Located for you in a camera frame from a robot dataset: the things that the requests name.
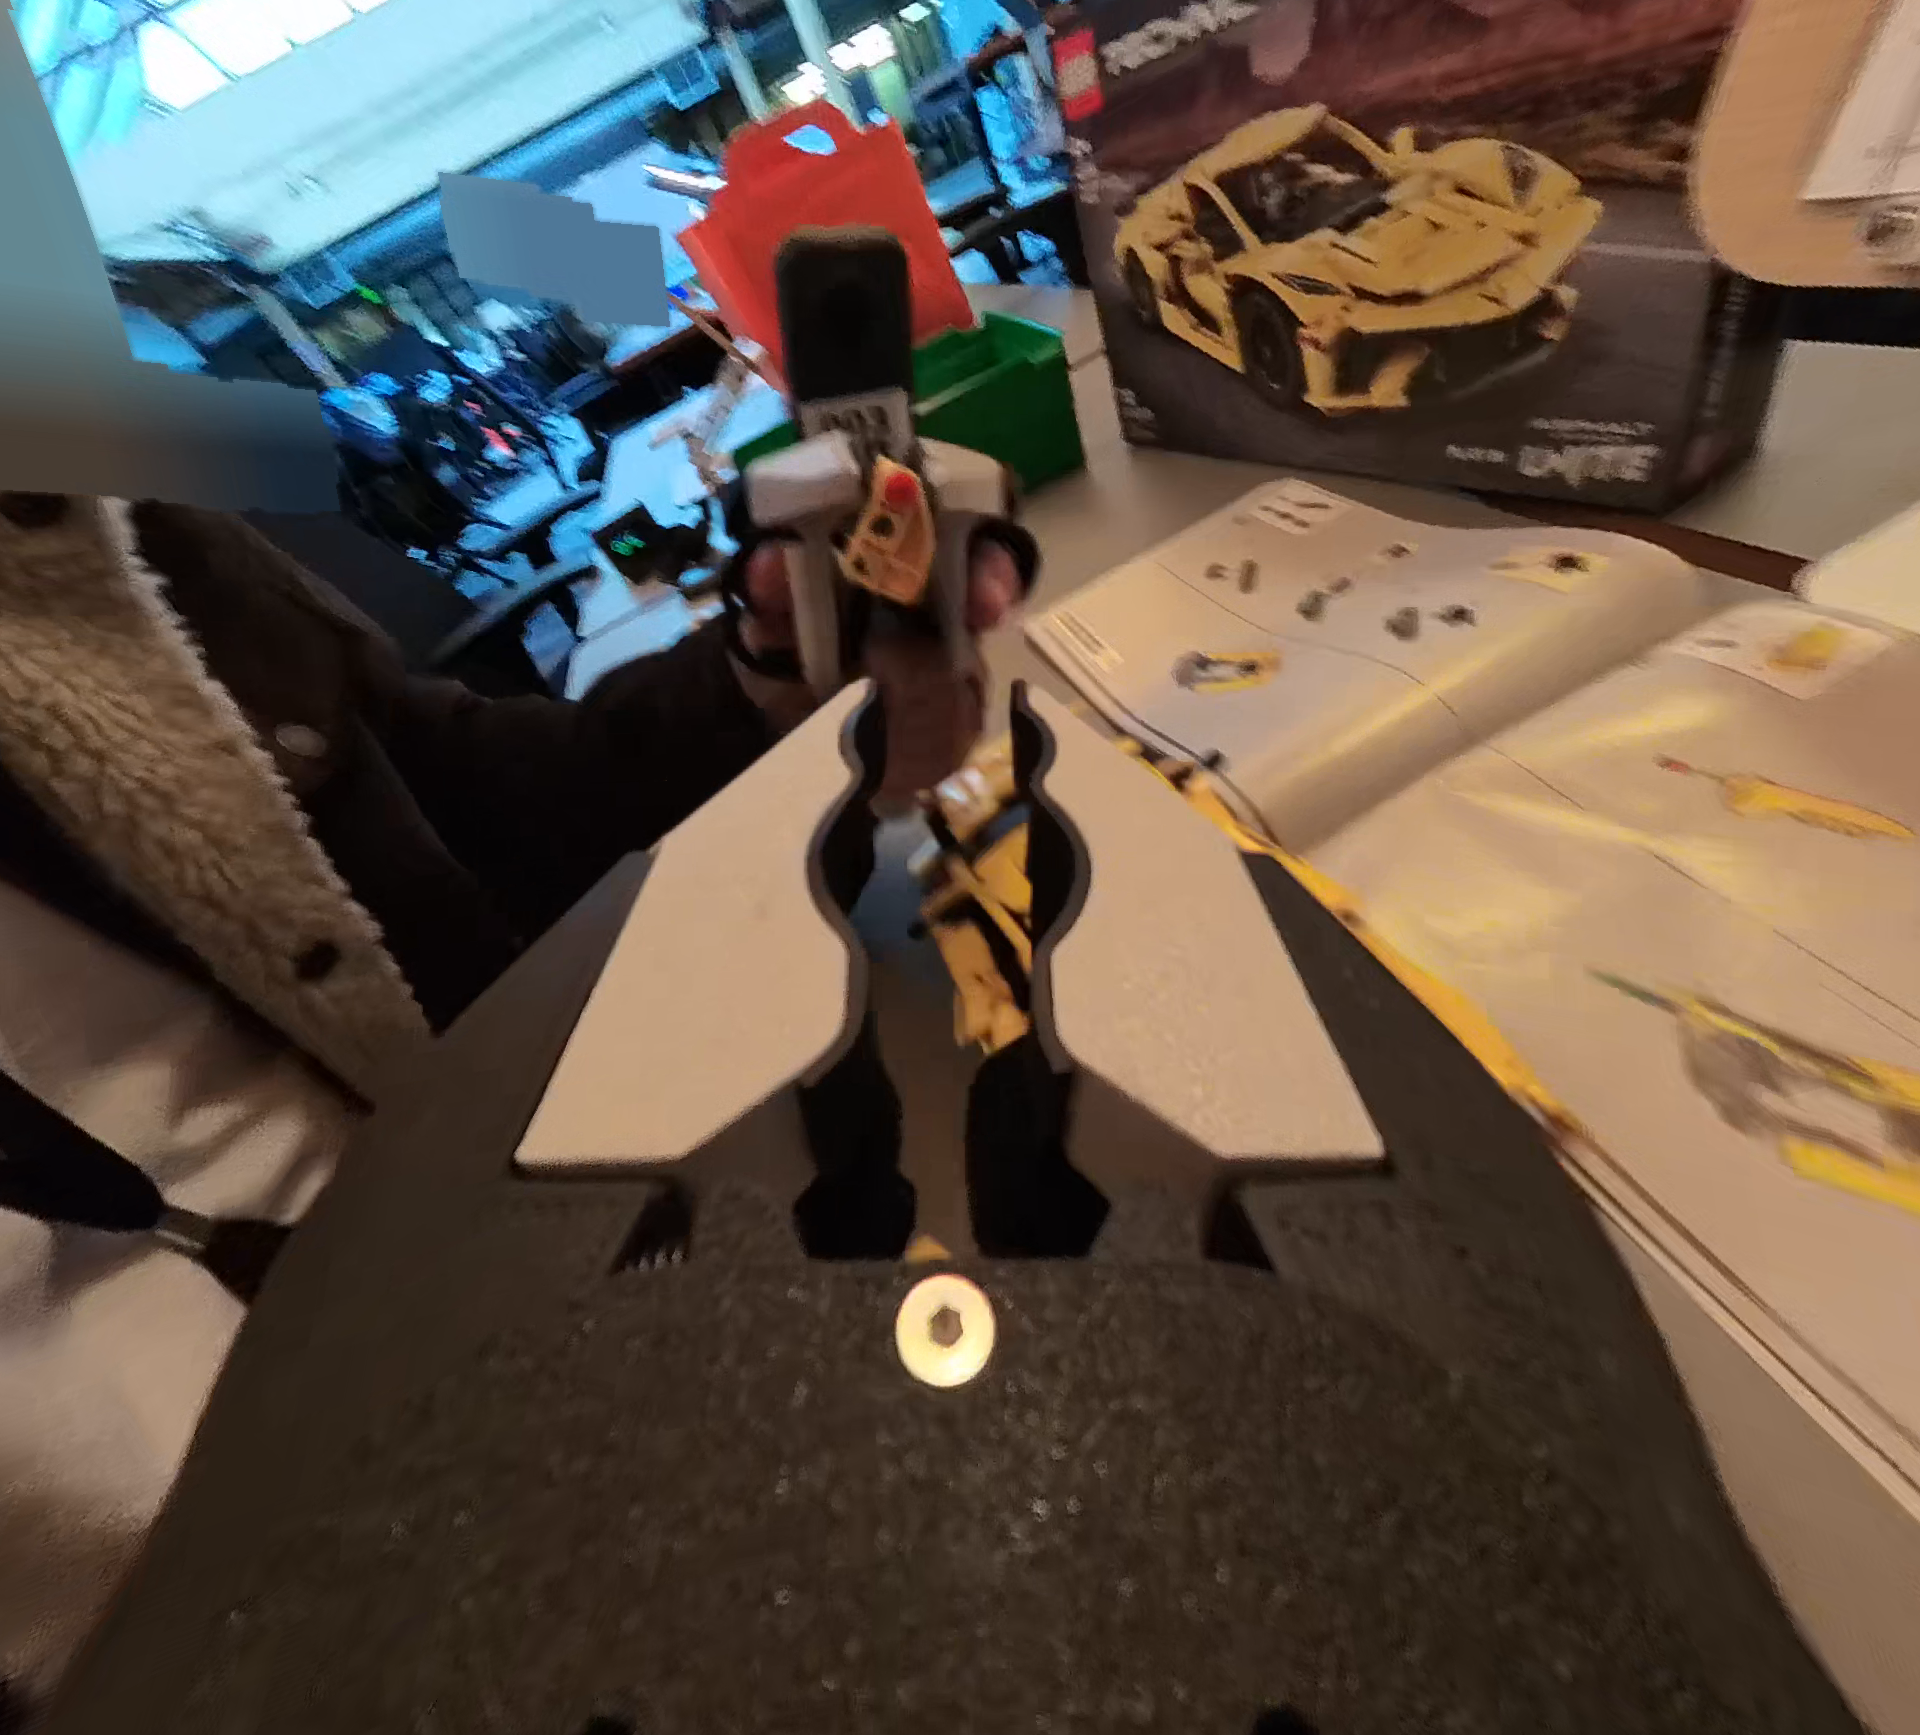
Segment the red carry bag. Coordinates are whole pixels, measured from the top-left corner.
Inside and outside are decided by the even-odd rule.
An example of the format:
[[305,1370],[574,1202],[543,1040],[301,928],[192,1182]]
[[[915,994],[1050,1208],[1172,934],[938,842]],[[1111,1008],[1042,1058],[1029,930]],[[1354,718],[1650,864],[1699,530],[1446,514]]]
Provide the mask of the red carry bag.
[[678,245],[732,335],[754,345],[766,377],[785,385],[776,261],[803,229],[876,229],[899,241],[910,279],[911,341],[976,329],[943,231],[896,125],[854,125],[828,103],[742,127],[721,157],[721,189]]

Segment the green plastic bin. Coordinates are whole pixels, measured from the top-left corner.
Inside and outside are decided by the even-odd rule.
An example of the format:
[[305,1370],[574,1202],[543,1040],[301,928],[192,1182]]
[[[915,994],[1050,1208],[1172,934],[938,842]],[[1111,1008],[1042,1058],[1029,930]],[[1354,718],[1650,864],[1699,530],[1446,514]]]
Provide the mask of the green plastic bin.
[[[1029,494],[1086,464],[1064,343],[990,313],[913,345],[920,438],[994,458]],[[854,450],[867,468],[890,450]]]

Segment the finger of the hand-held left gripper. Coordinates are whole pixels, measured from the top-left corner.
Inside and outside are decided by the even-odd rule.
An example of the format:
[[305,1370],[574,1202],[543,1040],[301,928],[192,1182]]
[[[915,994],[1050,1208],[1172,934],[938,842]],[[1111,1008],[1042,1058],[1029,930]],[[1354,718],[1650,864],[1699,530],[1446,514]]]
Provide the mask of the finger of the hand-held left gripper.
[[780,548],[803,684],[838,692],[847,670],[835,540],[862,506],[862,466],[850,436],[828,430],[755,460],[744,500],[755,532]]
[[967,638],[974,538],[1006,516],[1006,472],[979,452],[923,438],[917,446],[930,518],[925,606],[942,638]]

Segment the white shirt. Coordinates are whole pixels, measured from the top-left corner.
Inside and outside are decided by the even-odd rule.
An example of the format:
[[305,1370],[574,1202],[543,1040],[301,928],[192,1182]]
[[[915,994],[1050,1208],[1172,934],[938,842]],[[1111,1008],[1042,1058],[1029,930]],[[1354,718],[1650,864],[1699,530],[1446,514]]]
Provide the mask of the white shirt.
[[[352,1122],[220,994],[4,884],[4,1076],[205,1220],[290,1224]],[[150,1234],[4,1210],[4,1720],[31,1726],[112,1602],[244,1306]]]

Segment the grey desk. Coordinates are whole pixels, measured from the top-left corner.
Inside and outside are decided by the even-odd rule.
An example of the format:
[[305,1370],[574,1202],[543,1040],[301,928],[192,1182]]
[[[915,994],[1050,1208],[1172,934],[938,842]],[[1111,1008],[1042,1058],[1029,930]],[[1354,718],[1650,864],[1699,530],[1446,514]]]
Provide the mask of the grey desk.
[[813,1250],[749,1300],[700,1224],[651,1388],[644,1498],[680,1732],[847,1716],[932,1732],[1895,1732],[1916,1544],[1837,1420],[1734,1408],[1724,1316],[1625,1254],[1545,1096],[1333,884],[1245,854],[1385,1148],[1376,1172],[1103,1192],[1034,1024],[974,1088],[979,1274],[880,1272],[911,1224],[899,1114],[856,1038],[799,1096]]

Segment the black badge reel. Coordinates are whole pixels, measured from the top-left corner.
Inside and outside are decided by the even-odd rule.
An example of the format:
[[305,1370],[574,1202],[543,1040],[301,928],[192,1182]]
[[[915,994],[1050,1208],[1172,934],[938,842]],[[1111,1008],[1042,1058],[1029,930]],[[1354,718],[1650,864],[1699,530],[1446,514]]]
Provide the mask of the black badge reel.
[[1,1210],[45,1226],[117,1236],[188,1260],[249,1306],[294,1226],[196,1214],[150,1174],[1,1076]]

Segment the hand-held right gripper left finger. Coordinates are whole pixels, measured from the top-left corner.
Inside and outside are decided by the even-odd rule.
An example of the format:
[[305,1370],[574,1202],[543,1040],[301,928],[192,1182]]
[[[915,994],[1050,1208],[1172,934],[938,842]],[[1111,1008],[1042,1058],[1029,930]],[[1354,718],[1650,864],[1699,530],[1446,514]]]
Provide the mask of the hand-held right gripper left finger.
[[867,682],[664,836],[513,1150],[528,1178],[803,1188],[802,1094],[859,1028],[828,832],[862,822]]

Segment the toy car box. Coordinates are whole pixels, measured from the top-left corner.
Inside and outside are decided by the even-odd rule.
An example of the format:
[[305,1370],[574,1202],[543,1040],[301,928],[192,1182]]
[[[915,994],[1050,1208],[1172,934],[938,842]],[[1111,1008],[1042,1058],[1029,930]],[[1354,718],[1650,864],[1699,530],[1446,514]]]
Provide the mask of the toy car box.
[[1710,253],[1745,0],[1081,0],[1054,43],[1136,446],[1660,512],[1739,462],[1777,291]]

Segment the yellow brick panel piece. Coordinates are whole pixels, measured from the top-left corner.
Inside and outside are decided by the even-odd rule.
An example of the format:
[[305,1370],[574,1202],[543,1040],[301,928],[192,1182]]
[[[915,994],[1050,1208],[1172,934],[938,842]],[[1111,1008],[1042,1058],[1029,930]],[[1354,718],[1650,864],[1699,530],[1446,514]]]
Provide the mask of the yellow brick panel piece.
[[917,608],[935,572],[933,500],[920,470],[877,456],[867,494],[838,550],[838,570],[851,592],[897,610]]

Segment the printed instruction sheet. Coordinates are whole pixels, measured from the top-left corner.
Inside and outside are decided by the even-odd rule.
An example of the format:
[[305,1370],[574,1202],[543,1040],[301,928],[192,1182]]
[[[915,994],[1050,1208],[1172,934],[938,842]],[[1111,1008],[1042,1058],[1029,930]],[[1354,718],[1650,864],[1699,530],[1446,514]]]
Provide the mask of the printed instruction sheet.
[[1917,197],[1917,0],[1884,0],[1799,189],[1805,205]]

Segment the wooden clipboard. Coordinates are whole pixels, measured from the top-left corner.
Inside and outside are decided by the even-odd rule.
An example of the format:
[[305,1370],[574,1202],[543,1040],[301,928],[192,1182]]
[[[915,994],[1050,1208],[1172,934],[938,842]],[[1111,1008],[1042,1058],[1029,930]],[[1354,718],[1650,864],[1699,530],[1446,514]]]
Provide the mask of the wooden clipboard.
[[1916,291],[1916,201],[1799,197],[1882,3],[1745,0],[1689,187],[1707,251],[1735,273],[1799,291]]

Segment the dark sherpa-lined jacket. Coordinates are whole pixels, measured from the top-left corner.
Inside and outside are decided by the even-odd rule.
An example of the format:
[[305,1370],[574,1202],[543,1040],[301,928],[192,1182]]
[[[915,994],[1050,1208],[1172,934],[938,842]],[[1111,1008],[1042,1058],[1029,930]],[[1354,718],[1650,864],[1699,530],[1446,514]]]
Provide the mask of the dark sherpa-lined jacket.
[[385,748],[410,676],[447,682],[234,516],[4,494],[4,880],[371,1098],[462,1014],[428,1006],[465,882]]

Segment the yellow brick toy car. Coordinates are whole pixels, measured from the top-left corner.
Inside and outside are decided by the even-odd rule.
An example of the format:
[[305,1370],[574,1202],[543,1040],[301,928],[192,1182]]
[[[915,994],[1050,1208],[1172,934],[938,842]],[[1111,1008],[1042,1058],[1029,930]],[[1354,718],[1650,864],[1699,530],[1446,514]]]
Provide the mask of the yellow brick toy car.
[[984,1058],[1029,1032],[1034,896],[1029,810],[1016,784],[1009,734],[984,740],[960,770],[917,796],[923,842],[908,870],[920,890],[911,924],[954,990],[954,1038]]

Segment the open instruction booklet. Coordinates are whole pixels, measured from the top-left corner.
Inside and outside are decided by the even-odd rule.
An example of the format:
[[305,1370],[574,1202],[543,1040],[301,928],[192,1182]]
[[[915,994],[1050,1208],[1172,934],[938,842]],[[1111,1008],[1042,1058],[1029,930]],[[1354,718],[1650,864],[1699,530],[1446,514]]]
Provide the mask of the open instruction booklet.
[[1490,1022],[1605,1212],[1916,1476],[1916,642],[1265,484],[1026,622]]

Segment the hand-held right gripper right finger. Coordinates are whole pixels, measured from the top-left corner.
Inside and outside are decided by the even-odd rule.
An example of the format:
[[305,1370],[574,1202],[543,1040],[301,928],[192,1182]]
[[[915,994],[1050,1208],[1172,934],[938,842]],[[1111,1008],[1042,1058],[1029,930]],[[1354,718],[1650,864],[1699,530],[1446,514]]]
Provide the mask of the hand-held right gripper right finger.
[[1376,1172],[1379,1130],[1234,838],[1050,692],[1011,690],[1029,1020],[1103,1192]]

